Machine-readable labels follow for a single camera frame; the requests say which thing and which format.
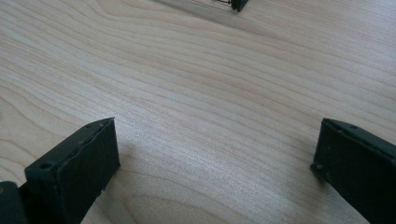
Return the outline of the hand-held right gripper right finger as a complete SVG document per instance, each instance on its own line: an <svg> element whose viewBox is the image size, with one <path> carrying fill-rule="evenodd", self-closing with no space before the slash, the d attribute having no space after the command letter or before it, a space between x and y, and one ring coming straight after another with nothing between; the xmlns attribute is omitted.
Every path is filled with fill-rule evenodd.
<svg viewBox="0 0 396 224"><path fill-rule="evenodd" d="M321 122L311 169L371 224L396 224L396 146L335 119Z"/></svg>

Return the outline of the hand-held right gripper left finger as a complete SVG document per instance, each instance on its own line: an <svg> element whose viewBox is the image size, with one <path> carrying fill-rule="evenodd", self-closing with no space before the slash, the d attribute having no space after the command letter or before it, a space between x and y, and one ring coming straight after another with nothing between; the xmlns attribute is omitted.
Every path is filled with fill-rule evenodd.
<svg viewBox="0 0 396 224"><path fill-rule="evenodd" d="M25 168L29 222L79 224L119 167L114 119L80 128Z"/></svg>

